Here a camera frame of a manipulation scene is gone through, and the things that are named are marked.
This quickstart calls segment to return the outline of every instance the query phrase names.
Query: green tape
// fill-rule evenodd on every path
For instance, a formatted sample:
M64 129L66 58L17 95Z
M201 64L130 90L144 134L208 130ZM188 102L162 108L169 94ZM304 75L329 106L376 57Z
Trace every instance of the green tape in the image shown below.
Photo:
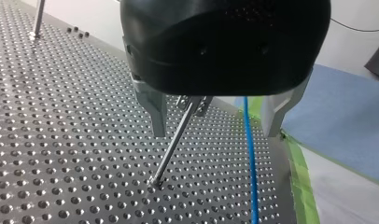
M369 181L371 181L371 182L373 182L374 184L376 184L376 185L379 186L379 180L376 180L376 179L373 179L373 178L371 178L371 177L369 177L369 176L366 176L366 175L364 175L364 174L358 172L357 170L354 170L353 168L351 168L351 167L345 165L344 163L341 163L340 161L337 161L337 160L335 160L335 159L333 159L333 158L330 158L330 157L328 157L328 156L326 156L326 155L321 154L321 153L318 152L317 150L314 150L313 148L311 148L311 147L307 146L306 144L304 144L304 143L298 141L297 139L295 139L295 138L292 137L292 136L290 136L289 138L290 138L290 141L291 141L291 142L297 144L298 146L302 146L302 147L308 149L309 151L314 152L316 155L318 155L318 156L320 156L320 157L322 157L322 158L324 158L324 159L326 159L326 160L328 160L328 161L331 161L331 162L333 162L333 163L335 163L335 164L337 164L337 165L340 165L340 166L342 166L344 169L346 169L346 170L348 170L348 171L350 171L350 172L353 172L353 173L355 173L356 175L359 175L359 176L361 176L361 177L363 177L363 178L365 178L365 179L367 179L367 180L369 180Z
M291 190L298 224L320 224L315 197L306 165L299 145L286 135L288 157L291 166Z
M262 106L262 96L250 97L250 106L248 107L248 113L257 119L261 118L260 111Z

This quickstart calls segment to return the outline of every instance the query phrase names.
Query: black cable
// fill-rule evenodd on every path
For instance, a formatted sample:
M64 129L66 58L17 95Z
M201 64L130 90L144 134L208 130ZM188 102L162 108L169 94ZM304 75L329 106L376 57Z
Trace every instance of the black cable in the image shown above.
M331 20L334 21L334 22L336 22L336 23L338 23L338 24L340 24L340 25L342 25L343 27L346 27L347 29L354 30L354 31L357 31L357 32L365 32L365 33L379 32L379 29L377 29L377 30L360 30L360 29L356 29L356 28L350 27L348 25L345 25L345 24L343 24L341 22L338 22L338 21L336 21L333 18L331 18Z

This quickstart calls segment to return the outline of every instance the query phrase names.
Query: white wall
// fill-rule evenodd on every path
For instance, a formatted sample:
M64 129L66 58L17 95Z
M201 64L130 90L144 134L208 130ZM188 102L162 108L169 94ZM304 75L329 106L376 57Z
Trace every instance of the white wall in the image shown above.
M358 29L379 29L379 0L331 0L331 5L336 21ZM364 65L378 47L379 32L355 32L332 21L316 63L369 77Z

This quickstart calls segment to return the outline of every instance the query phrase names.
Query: vertical metal post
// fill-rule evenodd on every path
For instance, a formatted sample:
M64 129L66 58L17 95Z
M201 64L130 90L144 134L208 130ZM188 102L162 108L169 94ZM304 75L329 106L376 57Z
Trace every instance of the vertical metal post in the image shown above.
M173 137L172 142L167 148L166 154L164 155L162 162L160 166L158 167L157 173L150 178L150 182L152 185L154 186L161 185L161 178L162 178L163 172L166 169L167 164L169 163L169 160L172 158L173 153L175 152L175 147L180 141L181 135L186 129L187 124L190 121L191 115L196 111L196 108L198 108L198 105L200 102L201 102L201 97L192 97L191 102L189 103L188 109L186 110L186 112L183 115L183 118L178 124L177 130L175 131L175 136Z
M40 37L40 29L42 22L42 15L44 13L44 5L46 0L38 0L37 2L37 12L35 13L35 24L33 26L33 31L30 33L30 36L33 38Z

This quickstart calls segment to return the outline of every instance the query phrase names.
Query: metal surface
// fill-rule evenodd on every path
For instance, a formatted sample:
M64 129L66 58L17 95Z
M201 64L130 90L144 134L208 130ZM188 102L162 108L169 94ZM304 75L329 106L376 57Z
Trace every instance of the metal surface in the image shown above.
M103 50L0 1L0 224L249 223L242 119L210 106L193 118L164 176L148 186L167 137L152 137L129 68ZM294 223L285 150L254 125L260 221Z
M155 137L166 135L167 104L166 94L156 91L145 81L133 78L132 84L137 102L149 113L151 118L152 132Z
M42 22L42 16L44 14L44 5L46 0L38 0L37 2L37 9L35 14L35 23L33 26L33 31L30 33L31 37L39 38L40 37L40 29L41 29L41 22Z
M170 159L172 158L173 153L175 152L175 148L177 147L177 144L180 141L183 132L186 130L186 127L190 122L191 115L196 111L200 102L201 97L190 97L189 107L184 113L183 118L180 120L180 123L178 124L177 130L175 131L175 135L173 136L172 142L170 142L169 147L167 148L167 151L163 156L161 164L158 167L157 173L150 179L151 184L156 186L161 185L161 178L163 172L165 171Z

